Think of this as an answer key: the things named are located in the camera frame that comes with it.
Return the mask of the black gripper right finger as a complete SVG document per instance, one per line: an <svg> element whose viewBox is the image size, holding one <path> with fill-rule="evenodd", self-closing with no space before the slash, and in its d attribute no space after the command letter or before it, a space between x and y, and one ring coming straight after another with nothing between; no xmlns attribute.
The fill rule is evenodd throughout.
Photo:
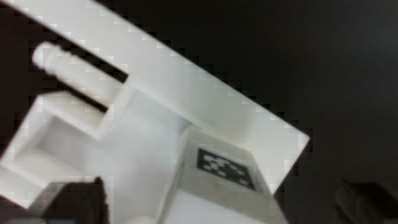
<svg viewBox="0 0 398 224"><path fill-rule="evenodd" d="M376 183L343 182L334 224L398 224L398 199Z"/></svg>

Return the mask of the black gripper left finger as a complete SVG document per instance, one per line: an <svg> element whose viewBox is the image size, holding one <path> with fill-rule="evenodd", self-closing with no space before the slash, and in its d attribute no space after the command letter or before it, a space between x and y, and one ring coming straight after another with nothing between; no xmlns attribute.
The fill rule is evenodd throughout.
<svg viewBox="0 0 398 224"><path fill-rule="evenodd" d="M48 186L28 211L44 224L110 224L104 184L99 177L88 183Z"/></svg>

